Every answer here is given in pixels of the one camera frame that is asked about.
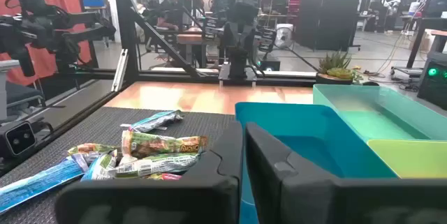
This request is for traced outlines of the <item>potted succulent plant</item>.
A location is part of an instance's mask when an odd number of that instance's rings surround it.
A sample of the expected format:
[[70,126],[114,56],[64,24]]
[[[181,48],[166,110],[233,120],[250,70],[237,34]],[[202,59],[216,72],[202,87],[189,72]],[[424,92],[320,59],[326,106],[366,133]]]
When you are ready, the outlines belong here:
[[362,75],[355,69],[349,68],[351,57],[348,52],[327,53],[318,60],[316,74],[317,84],[360,84]]

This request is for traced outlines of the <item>black aluminium table frame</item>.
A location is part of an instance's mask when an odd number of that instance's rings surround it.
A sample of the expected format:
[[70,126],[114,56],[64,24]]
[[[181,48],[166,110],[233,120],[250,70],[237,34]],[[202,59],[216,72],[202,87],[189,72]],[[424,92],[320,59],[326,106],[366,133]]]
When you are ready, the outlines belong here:
[[[52,133],[49,133],[38,143],[25,151],[24,154],[20,154],[19,158],[13,158],[6,160],[6,163],[0,162],[0,177],[4,176],[14,168],[16,168],[25,160],[34,156],[40,150],[46,148],[47,145],[54,142],[57,138],[61,137],[64,133],[78,125],[81,121],[85,120],[100,107],[103,107],[107,102],[118,96],[121,92],[128,89],[135,82],[179,82],[179,83],[200,83],[200,84],[217,84],[217,73],[203,73],[198,69],[193,68],[190,64],[187,64],[183,58],[171,47],[160,34],[137,13],[136,6],[133,0],[115,0],[117,3],[119,32],[122,39],[122,47],[124,50],[128,50],[127,63],[124,64],[125,73],[123,88],[118,88],[117,91],[110,91],[104,97],[96,100],[83,110],[80,110],[77,114],[74,114],[71,118],[67,119],[63,123],[60,123],[57,127],[54,127]],[[136,54],[136,30],[135,23],[140,25],[143,29],[146,29],[151,36],[160,40],[160,46],[165,50],[165,53],[169,54],[171,58],[174,58],[181,68],[176,70],[138,70],[137,67],[137,54]],[[57,73],[61,78],[89,78],[92,80],[111,80],[115,76],[112,69],[100,69],[94,68],[91,71],[75,71],[75,72],[62,72]],[[258,85],[270,85],[278,87],[310,87],[316,82],[315,72],[291,72],[285,74],[279,71],[267,72],[265,77],[257,77],[256,81],[253,81],[253,87]]]

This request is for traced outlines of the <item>mint green plastic bin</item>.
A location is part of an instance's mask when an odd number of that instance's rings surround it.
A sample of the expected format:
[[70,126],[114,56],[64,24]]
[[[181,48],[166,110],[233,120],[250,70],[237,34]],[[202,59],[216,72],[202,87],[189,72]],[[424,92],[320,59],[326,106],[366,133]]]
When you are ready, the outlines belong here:
[[447,115],[386,87],[315,84],[313,103],[331,107],[365,141],[447,141]]

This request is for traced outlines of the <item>orange peanut butter granola bar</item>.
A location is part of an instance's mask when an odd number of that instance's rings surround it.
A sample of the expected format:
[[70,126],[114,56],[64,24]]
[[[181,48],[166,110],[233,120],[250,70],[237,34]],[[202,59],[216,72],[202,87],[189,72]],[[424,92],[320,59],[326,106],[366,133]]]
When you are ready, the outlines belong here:
[[119,147],[110,146],[105,144],[84,143],[78,146],[72,147],[68,150],[68,154],[81,154],[87,164],[90,164],[96,160],[102,154],[108,154],[110,152],[118,151]]

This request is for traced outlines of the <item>grey woven placemat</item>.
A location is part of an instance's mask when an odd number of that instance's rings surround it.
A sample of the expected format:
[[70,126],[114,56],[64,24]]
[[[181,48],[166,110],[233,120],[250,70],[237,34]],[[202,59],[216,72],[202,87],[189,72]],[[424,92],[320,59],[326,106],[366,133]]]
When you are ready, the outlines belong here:
[[[0,187],[59,164],[67,157],[67,151],[79,144],[97,143],[119,146],[123,131],[122,124],[132,124],[156,113],[156,110],[102,107],[0,177]],[[154,133],[171,137],[204,135],[213,142],[235,119],[231,114],[185,112],[183,115],[183,120],[171,123],[167,129],[156,130]],[[0,224],[56,224],[54,202],[63,188],[64,186],[53,188],[0,214]]]

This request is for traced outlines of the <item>silver metal bracket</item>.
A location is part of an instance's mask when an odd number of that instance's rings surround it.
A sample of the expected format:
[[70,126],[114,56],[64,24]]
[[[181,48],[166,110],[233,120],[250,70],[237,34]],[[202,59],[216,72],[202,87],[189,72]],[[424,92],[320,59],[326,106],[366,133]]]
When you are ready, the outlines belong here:
[[111,86],[112,92],[118,92],[122,88],[128,59],[128,49],[122,49],[117,63],[114,80]]

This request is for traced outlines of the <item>dark blue plastic bin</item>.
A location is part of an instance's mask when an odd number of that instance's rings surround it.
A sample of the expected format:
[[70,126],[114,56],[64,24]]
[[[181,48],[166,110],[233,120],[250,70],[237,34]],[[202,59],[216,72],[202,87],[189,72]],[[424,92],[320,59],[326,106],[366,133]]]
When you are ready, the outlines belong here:
[[[246,128],[254,123],[269,134],[267,153],[284,158],[291,152],[340,178],[388,179],[396,174],[330,107],[287,103],[240,102],[235,118]],[[268,182],[266,159],[248,133],[240,224],[261,224],[255,190]]]

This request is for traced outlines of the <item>white floor fan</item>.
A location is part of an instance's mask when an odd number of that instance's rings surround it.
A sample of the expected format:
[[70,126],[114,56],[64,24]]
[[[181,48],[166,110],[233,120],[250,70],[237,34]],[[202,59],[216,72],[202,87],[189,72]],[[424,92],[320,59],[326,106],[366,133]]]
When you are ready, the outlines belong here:
[[276,25],[275,46],[279,49],[289,48],[293,44],[293,25],[277,24]]

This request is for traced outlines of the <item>light blue granola bar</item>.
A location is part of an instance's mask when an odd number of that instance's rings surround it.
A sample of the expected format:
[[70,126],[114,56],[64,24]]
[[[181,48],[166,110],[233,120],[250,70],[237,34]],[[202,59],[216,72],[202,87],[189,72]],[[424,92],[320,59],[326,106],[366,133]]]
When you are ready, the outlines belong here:
[[83,175],[89,166],[82,154],[73,154],[61,163],[31,177],[0,188],[0,214],[50,189]]

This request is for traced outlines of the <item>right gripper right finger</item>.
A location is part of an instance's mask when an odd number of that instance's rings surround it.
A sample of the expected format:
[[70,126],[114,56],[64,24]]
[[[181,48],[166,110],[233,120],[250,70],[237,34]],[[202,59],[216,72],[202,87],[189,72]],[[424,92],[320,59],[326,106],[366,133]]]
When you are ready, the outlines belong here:
[[260,224],[447,224],[447,179],[343,179],[255,123],[246,160]]

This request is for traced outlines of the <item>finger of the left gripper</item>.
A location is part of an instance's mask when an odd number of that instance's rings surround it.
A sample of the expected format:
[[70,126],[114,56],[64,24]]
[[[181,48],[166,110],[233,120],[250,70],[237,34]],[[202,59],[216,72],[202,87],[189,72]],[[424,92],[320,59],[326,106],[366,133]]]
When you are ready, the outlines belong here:
[[273,50],[277,32],[274,29],[259,27],[256,32],[256,42],[258,50],[264,53],[270,53]]
[[219,34],[219,19],[215,17],[206,17],[203,21],[203,39],[214,40]]

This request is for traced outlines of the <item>green orange Chewy granola bar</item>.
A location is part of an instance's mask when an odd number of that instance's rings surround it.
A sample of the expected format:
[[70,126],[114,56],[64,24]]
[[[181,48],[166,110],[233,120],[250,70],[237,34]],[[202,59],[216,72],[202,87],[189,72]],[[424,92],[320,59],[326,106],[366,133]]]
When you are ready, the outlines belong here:
[[207,145],[206,136],[175,138],[132,130],[122,132],[122,153],[135,158],[146,158],[157,154],[199,154],[206,150]]

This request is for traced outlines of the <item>black room partition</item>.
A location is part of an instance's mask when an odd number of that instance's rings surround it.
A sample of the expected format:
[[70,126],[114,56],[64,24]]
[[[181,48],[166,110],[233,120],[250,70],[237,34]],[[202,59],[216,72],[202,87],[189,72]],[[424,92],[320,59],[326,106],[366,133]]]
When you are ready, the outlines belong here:
[[298,44],[311,50],[348,51],[359,0],[300,0]]

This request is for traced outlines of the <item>blue Quaker Chewy granola bar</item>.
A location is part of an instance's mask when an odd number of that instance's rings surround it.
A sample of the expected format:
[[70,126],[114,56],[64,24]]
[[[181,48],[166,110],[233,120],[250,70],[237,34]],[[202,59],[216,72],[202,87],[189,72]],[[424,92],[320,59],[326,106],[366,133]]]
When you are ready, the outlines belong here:
[[82,176],[81,181],[111,179],[110,171],[115,169],[117,164],[117,150],[101,154],[96,158],[89,169]]

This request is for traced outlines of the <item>red Chewy granola bar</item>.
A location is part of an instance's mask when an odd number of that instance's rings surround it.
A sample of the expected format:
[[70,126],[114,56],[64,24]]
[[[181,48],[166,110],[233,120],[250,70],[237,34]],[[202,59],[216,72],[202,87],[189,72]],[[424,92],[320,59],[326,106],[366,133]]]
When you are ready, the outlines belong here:
[[178,174],[171,174],[171,173],[154,173],[151,175],[147,175],[145,178],[152,179],[152,180],[179,180],[182,178],[182,176],[178,175]]

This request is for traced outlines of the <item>silver blue granola bar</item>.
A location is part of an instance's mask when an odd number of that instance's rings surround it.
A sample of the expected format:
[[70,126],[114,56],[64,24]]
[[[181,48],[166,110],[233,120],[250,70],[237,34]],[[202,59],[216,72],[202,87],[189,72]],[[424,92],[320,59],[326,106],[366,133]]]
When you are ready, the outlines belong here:
[[181,120],[183,120],[182,112],[180,110],[171,110],[156,113],[133,124],[121,124],[120,126],[139,133],[148,133],[151,130],[164,127],[167,123]]

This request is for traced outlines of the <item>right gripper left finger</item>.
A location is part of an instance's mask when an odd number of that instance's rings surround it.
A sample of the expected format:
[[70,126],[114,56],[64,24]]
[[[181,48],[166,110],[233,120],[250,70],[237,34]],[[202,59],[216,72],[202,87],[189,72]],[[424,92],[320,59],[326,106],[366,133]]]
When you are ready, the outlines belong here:
[[113,179],[67,186],[57,224],[237,224],[242,190],[242,126],[232,122],[178,180]]

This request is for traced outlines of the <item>black box with green light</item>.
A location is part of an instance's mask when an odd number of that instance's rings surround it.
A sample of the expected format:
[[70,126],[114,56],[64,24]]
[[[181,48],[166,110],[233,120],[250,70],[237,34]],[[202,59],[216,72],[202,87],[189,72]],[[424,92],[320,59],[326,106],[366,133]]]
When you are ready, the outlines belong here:
[[447,54],[429,52],[417,97],[447,110]]

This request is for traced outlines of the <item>yellow plastic bin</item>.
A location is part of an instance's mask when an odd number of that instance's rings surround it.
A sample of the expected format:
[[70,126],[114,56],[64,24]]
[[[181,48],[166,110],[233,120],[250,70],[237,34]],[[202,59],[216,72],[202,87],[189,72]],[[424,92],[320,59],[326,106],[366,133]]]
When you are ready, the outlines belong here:
[[401,179],[447,179],[447,141],[371,139],[367,145]]

